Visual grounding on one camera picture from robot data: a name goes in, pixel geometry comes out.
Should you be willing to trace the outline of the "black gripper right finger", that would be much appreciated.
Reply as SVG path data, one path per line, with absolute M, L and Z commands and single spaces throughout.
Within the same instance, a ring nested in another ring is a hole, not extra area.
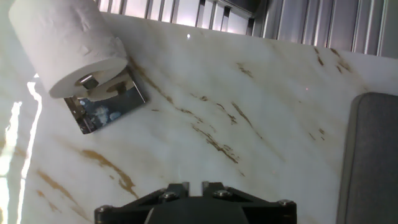
M 202 182 L 201 192 L 206 200 L 205 214 L 215 223 L 296 224 L 296 203 L 292 200 L 268 202 L 221 182 Z

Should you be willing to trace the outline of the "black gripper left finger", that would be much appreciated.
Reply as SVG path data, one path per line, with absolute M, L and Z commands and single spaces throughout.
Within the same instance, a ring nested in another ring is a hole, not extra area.
M 169 184 L 167 188 L 156 190 L 122 207 L 102 205 L 95 209 L 95 224 L 144 223 L 150 211 L 156 206 L 187 198 L 189 194 L 189 182 L 182 182 Z

